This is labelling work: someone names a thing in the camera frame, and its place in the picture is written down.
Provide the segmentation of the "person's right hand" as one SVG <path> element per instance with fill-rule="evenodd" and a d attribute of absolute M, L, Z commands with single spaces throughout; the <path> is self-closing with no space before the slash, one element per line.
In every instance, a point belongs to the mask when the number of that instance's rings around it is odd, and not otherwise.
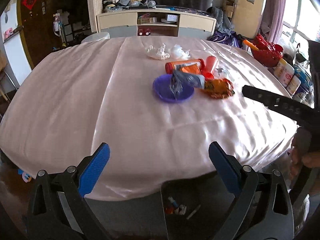
<path fill-rule="evenodd" d="M 302 141 L 302 139 L 299 139 L 298 132 L 296 132 L 289 151 L 291 158 L 289 178 L 291 180 L 298 175 L 302 166 L 319 168 L 319 150 L 303 153 L 301 147 L 298 145 L 300 141 Z"/>

